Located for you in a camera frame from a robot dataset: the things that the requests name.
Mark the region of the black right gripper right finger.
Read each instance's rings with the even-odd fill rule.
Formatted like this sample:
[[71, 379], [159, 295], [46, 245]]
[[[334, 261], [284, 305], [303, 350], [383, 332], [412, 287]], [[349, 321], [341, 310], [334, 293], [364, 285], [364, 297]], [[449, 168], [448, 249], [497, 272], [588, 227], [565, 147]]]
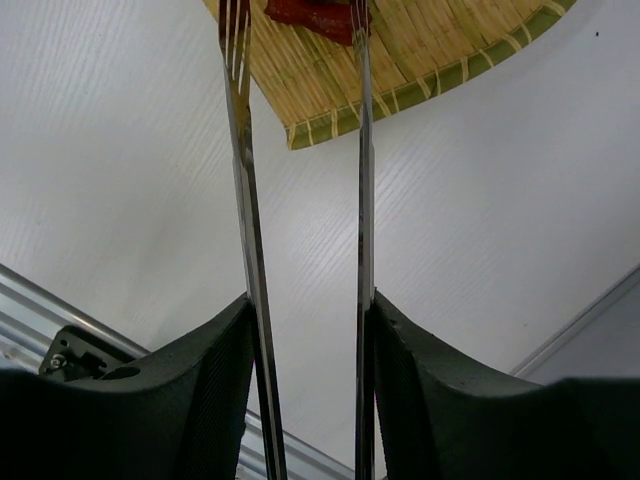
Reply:
[[636, 379], [522, 380], [469, 357], [386, 297], [372, 306], [391, 479], [635, 479]]

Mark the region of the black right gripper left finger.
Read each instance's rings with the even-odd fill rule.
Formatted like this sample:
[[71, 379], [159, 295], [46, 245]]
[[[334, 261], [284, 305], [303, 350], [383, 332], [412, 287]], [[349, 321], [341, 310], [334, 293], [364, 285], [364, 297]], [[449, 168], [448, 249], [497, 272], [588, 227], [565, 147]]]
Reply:
[[213, 319], [99, 379], [1, 373], [5, 479], [231, 479], [254, 363], [253, 310]]

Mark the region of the stainless steel food tongs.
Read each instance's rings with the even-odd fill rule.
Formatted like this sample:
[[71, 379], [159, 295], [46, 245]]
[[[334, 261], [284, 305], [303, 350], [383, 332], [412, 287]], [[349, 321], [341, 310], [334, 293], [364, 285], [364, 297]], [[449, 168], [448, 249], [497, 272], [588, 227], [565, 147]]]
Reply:
[[[375, 476], [374, 340], [369, 331], [369, 324], [375, 294], [375, 153], [372, 132], [369, 4], [366, 1], [354, 1], [350, 5], [350, 12], [353, 20], [356, 67], [360, 76], [355, 476], [358, 479], [372, 479]], [[226, 104], [247, 294], [256, 314], [256, 369], [266, 471], [270, 479], [284, 479], [287, 476], [284, 434], [253, 155], [249, 2], [220, 2], [218, 40], [225, 67]]]

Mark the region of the red food piece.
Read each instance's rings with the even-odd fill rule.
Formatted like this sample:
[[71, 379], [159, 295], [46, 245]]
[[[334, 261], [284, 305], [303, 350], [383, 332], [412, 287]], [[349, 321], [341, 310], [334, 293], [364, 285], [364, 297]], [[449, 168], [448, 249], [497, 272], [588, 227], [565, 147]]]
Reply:
[[372, 16], [364, 1], [268, 0], [264, 13], [275, 22], [304, 27], [344, 46], [353, 45], [360, 27], [371, 34]]

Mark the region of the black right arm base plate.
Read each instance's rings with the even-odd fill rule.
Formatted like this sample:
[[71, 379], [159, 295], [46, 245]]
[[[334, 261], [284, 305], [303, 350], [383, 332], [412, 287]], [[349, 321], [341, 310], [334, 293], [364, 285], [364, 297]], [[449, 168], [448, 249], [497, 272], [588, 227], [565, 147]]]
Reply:
[[133, 360], [132, 355], [118, 347], [71, 325], [63, 327], [55, 335], [38, 374], [60, 382], [100, 379]]

